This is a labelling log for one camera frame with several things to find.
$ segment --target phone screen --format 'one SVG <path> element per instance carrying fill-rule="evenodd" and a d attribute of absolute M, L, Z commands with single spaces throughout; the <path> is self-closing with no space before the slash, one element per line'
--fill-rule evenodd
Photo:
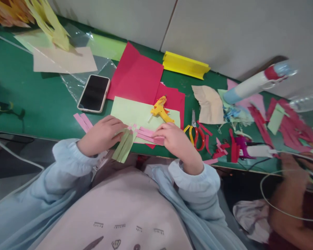
<path fill-rule="evenodd" d="M 100 110 L 108 81 L 108 78 L 91 75 L 79 103 L 79 108 Z"/>

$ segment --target scissors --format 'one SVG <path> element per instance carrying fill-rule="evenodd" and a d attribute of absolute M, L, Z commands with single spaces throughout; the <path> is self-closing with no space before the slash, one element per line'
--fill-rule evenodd
<path fill-rule="evenodd" d="M 194 110 L 192 110 L 191 125 L 186 126 L 186 128 L 183 131 L 186 132 L 188 130 L 188 128 L 190 128 L 189 129 L 189 137 L 190 137 L 191 144 L 195 147 L 195 149 L 197 151 L 201 151 L 205 147 L 205 137 L 204 137 L 204 133 L 201 130 L 201 128 L 197 128 L 197 126 L 196 126 L 196 116 L 195 116 Z M 195 128 L 195 140 L 192 136 L 192 128 Z M 197 148 L 198 132 L 202 137 L 202 146 L 199 149 Z"/>

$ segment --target plastic bottle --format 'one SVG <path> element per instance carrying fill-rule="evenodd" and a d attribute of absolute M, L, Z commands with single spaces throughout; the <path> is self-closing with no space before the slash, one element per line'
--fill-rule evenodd
<path fill-rule="evenodd" d="M 291 101 L 290 107 L 298 113 L 313 110 L 313 94 Z"/>
<path fill-rule="evenodd" d="M 224 100 L 229 104 L 235 104 L 242 99 L 275 87 L 296 72 L 291 69 L 288 60 L 276 63 L 227 91 L 224 94 Z"/>

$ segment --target smartphone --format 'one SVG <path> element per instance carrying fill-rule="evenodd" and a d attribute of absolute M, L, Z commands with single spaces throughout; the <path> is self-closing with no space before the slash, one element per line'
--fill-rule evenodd
<path fill-rule="evenodd" d="M 109 85 L 109 78 L 90 75 L 78 102 L 78 109 L 85 112 L 101 113 Z"/>

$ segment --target yellow glue gun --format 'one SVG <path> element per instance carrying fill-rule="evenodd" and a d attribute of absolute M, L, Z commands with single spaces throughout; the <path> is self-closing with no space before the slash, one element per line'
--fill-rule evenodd
<path fill-rule="evenodd" d="M 151 113 L 153 116 L 161 116 L 161 118 L 165 121 L 165 123 L 167 122 L 172 122 L 175 123 L 174 120 L 172 120 L 167 114 L 169 113 L 169 111 L 164 109 L 164 104 L 166 103 L 167 98 L 166 96 L 162 96 L 157 102 L 156 104 L 154 104 L 154 108 L 151 110 Z"/>

